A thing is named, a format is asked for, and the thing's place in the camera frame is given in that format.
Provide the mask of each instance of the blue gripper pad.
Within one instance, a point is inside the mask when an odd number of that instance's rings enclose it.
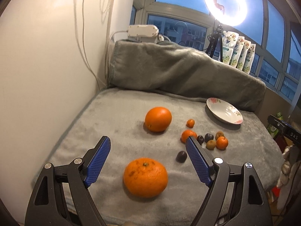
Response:
[[[209,174],[209,166],[190,138],[187,138],[186,140],[186,151],[195,167],[195,171],[197,172],[200,181],[210,187],[212,179]]]
[[[111,140],[106,137],[87,167],[87,177],[84,180],[86,188],[90,187],[90,185],[96,182],[98,179],[100,171],[104,165],[104,162],[106,161],[106,158],[108,157],[110,150]]]

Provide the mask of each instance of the gray fleece blanket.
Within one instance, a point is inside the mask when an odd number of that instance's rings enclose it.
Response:
[[[143,126],[146,113],[155,106],[168,108],[173,116],[169,128],[161,134],[150,133]],[[283,158],[277,144],[254,113],[241,113],[243,123],[233,126],[214,118],[205,103],[156,93],[108,89],[91,102],[48,162],[56,166],[68,164],[82,157],[106,135],[111,139],[111,151],[97,182],[89,188],[104,220],[118,225],[131,221],[147,226],[188,226],[208,190],[199,181],[189,158],[183,164],[175,161],[177,153],[185,150],[180,136],[186,130],[188,119],[195,120],[193,130],[198,135],[223,131],[229,146],[225,151],[213,150],[213,156],[229,164],[251,162],[265,189],[273,186],[279,176]],[[167,169],[168,185],[154,199],[133,197],[122,182],[127,164],[139,157],[156,159]],[[230,184],[228,188],[221,215],[227,212],[230,203],[233,187]],[[69,209],[74,210],[70,191],[65,193]]]
[[[254,112],[266,86],[258,78],[176,43],[120,40],[109,65],[109,83],[131,90],[154,89],[188,98],[216,97]]]

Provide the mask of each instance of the pink flower pattern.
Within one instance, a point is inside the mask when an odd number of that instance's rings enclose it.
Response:
[[[209,98],[209,101],[213,104],[217,103],[217,99],[216,98]]]

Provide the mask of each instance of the dark plum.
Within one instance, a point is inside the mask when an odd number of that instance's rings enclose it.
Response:
[[[202,136],[202,135],[199,135],[199,136],[197,137],[197,141],[199,142],[200,145],[202,145],[202,143],[204,143],[204,138],[203,138],[203,136]]]
[[[176,161],[179,163],[184,163],[187,159],[187,153],[185,151],[180,151],[176,157]]]
[[[205,143],[207,143],[209,140],[213,140],[213,139],[214,139],[214,136],[212,134],[206,133],[205,138],[204,138]]]

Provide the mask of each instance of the white plate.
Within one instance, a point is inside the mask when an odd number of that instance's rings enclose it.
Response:
[[[212,114],[220,121],[236,125],[243,122],[239,110],[228,102],[218,98],[209,98],[206,103]]]

